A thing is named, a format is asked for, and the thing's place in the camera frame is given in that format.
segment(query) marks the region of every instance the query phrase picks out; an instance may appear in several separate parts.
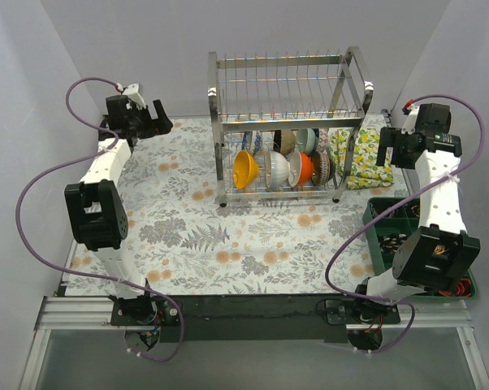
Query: white zip tie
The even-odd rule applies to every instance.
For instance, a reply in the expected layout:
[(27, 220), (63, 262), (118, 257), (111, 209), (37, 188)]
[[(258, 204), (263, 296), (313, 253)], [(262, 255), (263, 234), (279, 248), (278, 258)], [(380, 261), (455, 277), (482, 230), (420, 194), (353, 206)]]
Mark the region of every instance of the white zip tie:
[(459, 177), (451, 175), (450, 172), (445, 172), (445, 176), (448, 177), (448, 181), (453, 181), (456, 184), (459, 184)]

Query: aluminum frame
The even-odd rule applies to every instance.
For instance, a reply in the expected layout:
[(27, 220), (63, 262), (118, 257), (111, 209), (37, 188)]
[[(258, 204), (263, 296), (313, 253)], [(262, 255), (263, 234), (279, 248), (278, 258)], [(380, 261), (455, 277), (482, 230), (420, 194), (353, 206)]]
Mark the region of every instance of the aluminum frame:
[[(452, 303), (421, 303), (415, 301), (416, 318), (413, 328), (456, 328), (465, 353), (470, 373), (477, 389), (488, 390), (489, 378), (474, 337), (469, 311), (464, 301)], [(113, 302), (106, 297), (53, 297), (46, 298), (37, 320), (36, 334), (28, 356), (20, 388), (34, 389), (41, 373), (42, 363), (52, 330), (145, 330), (149, 327), (112, 327), (109, 324)], [(399, 306), (401, 323), (385, 324), (389, 329), (407, 326), (410, 310)], [(364, 328), (365, 325), (348, 325), (347, 329)]]

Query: yellow bowl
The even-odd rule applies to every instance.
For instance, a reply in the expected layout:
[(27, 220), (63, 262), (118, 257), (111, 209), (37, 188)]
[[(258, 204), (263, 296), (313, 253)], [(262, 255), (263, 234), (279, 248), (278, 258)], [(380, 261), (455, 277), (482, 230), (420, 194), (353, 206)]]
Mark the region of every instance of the yellow bowl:
[(259, 166), (253, 159), (252, 154), (241, 150), (234, 162), (234, 184), (238, 189), (243, 189), (259, 174)]

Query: yellow floral cloth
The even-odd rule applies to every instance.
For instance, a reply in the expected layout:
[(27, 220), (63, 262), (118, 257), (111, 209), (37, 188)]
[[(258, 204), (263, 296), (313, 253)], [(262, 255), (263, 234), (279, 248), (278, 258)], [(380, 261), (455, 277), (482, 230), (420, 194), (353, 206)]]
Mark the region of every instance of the yellow floral cloth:
[[(330, 156), (333, 156), (340, 175), (344, 174), (349, 133), (350, 131), (345, 128), (339, 128), (334, 132), (330, 130)], [(389, 187), (394, 182), (389, 154), (385, 158), (385, 167), (376, 165), (379, 141), (380, 135), (376, 128), (362, 128), (358, 133), (348, 189)]]

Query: metal wire rack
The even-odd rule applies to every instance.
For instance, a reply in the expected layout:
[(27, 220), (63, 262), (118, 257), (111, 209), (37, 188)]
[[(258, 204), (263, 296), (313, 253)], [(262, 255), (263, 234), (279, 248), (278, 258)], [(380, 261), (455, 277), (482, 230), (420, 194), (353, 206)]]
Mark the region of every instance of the metal wire rack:
[[(217, 59), (209, 53), (209, 107), (214, 137), (219, 204), (276, 197), (333, 197), (338, 202), (353, 163), (355, 140), (369, 109), (373, 85), (361, 52), (345, 54), (254, 54)], [(244, 132), (302, 128), (351, 128), (340, 185), (266, 190), (266, 172), (244, 190), (232, 183), (233, 158)], [(256, 161), (261, 166), (260, 156)]]

